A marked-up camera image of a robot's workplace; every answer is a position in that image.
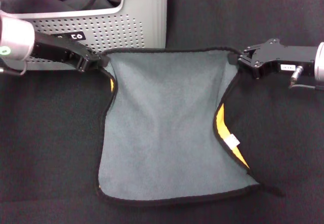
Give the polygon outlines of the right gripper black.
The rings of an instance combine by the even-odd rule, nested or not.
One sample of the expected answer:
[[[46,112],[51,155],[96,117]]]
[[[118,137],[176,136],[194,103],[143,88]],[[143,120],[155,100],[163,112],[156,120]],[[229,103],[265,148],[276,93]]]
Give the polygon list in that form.
[[[287,46],[279,39],[251,45],[242,54],[228,54],[230,64],[242,64],[254,78],[261,78],[270,73],[290,73],[296,70],[301,75],[313,76],[317,47]]]

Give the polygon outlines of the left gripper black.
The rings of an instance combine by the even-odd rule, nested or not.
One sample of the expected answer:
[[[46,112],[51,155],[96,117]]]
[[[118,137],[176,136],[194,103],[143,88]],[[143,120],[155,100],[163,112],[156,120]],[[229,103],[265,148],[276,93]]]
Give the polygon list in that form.
[[[101,53],[93,53],[86,46],[69,38],[36,32],[31,56],[68,64],[78,71],[106,68],[110,58]]]

